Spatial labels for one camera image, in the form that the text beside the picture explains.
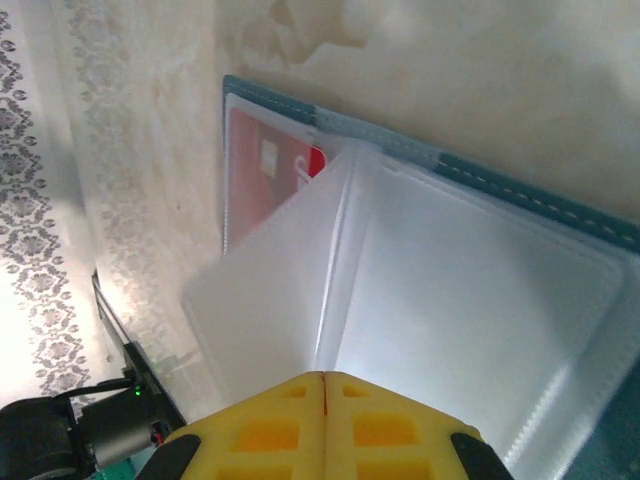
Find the translucent plastic page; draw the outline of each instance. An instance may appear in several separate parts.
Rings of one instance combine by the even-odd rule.
[[[187,286],[183,306],[226,405],[313,368],[351,165],[331,164]]]
[[[342,370],[557,478],[638,353],[638,259],[366,148],[186,292],[225,398]]]
[[[373,190],[363,243],[341,245],[359,257],[335,368],[475,425],[516,478],[553,478],[637,353],[637,272],[395,161]]]

